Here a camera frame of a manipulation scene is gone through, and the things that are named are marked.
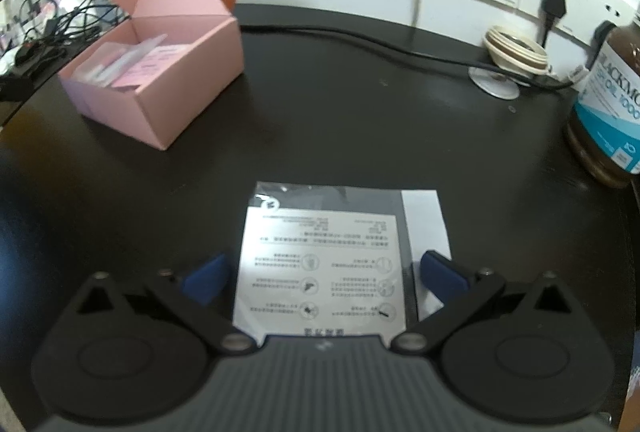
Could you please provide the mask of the brown fish oil bottle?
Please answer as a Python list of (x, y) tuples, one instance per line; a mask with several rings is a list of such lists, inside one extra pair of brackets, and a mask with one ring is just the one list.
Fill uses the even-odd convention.
[(601, 183), (624, 188), (639, 175), (639, 18), (600, 30), (566, 129)]

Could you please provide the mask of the black wall plug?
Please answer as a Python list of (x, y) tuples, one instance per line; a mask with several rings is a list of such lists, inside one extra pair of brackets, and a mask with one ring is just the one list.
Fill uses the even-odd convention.
[(566, 0), (541, 0), (540, 20), (541, 32), (539, 45), (544, 48), (547, 45), (548, 36), (556, 22), (566, 15)]

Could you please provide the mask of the pink cardboard box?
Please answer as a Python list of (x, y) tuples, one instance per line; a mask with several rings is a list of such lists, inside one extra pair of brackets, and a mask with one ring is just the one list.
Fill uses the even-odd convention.
[[(139, 142), (167, 149), (244, 70), (236, 0), (111, 0), (128, 14), (58, 74), (83, 116)], [(138, 44), (166, 34), (160, 45), (190, 50), (140, 88), (99, 88), (72, 79), (73, 71), (105, 42)]]

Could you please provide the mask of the pink paper card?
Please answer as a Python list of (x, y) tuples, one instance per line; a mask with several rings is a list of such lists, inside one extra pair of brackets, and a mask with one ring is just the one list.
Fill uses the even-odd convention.
[(115, 80), (110, 88), (126, 90), (145, 86), (159, 77), (189, 50), (189, 44), (157, 46)]

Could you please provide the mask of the frosted bag with white tube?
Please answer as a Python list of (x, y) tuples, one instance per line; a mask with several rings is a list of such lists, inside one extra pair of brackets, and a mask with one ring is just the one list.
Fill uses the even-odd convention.
[(161, 34), (138, 44), (105, 42), (72, 73), (72, 79), (107, 88), (167, 38)]

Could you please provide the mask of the silver desk grommet right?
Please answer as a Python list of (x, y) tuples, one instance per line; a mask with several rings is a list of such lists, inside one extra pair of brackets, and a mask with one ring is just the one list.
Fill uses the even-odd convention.
[(502, 74), (472, 67), (469, 69), (469, 77), (483, 92), (498, 100), (516, 100), (520, 96), (518, 85)]

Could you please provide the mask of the black box on desk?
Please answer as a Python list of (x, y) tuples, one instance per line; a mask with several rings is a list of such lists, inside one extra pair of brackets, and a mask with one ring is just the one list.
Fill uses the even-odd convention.
[(33, 64), (23, 71), (9, 71), (1, 76), (1, 127), (17, 114), (46, 80), (46, 64)]

